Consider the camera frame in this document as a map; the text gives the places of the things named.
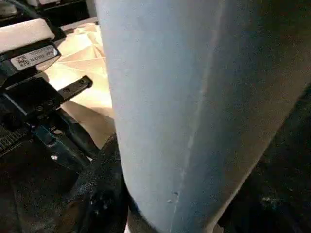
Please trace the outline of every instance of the machine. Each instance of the machine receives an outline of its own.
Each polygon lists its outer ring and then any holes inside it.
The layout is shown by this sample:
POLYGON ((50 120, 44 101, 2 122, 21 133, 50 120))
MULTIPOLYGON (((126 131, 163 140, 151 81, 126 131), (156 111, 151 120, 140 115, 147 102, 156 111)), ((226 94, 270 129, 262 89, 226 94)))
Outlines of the machine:
POLYGON ((310 232, 307 1, 96 1, 101 150, 60 108, 90 78, 39 77, 63 32, 7 2, 34 19, 0 28, 1 232, 310 232))

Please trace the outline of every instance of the crumpled paper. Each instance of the crumpled paper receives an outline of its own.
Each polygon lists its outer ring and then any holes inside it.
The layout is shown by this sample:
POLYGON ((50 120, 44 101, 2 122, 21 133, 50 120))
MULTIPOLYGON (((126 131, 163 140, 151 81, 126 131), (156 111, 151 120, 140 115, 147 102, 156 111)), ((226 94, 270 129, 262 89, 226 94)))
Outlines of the crumpled paper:
POLYGON ((58 46, 62 57, 45 71, 59 90, 87 75, 93 86, 70 101, 113 118, 101 31, 94 23, 79 26, 58 46))

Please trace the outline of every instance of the white label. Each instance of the white label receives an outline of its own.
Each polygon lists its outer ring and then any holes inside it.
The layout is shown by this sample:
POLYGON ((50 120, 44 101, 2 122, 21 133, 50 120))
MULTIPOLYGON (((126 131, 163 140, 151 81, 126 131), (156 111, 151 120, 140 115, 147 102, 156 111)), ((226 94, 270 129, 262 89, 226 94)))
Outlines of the white label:
POLYGON ((45 62, 56 56, 57 50, 53 45, 48 45, 38 50, 34 50, 21 56, 12 58, 11 62, 17 70, 23 70, 35 66, 41 62, 45 62))

